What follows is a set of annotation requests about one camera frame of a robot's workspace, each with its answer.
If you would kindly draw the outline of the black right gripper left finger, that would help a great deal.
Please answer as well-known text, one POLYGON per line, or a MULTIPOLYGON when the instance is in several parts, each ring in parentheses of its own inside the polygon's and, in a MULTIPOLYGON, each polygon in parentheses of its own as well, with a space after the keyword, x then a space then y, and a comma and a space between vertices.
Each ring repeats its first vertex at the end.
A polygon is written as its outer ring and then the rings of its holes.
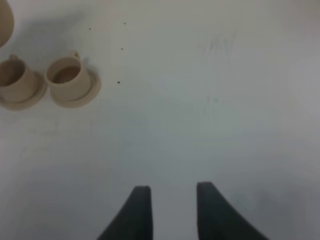
POLYGON ((151 240, 152 238, 152 191, 149 186, 136 186, 98 239, 151 240))

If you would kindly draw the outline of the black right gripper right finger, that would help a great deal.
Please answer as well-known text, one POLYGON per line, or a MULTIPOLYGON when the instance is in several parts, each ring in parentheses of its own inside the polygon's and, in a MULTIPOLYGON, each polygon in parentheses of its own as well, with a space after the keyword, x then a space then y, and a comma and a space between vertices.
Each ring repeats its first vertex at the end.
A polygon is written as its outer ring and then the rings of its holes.
POLYGON ((200 240, 266 240, 224 198, 212 182, 196 186, 197 232, 200 240))

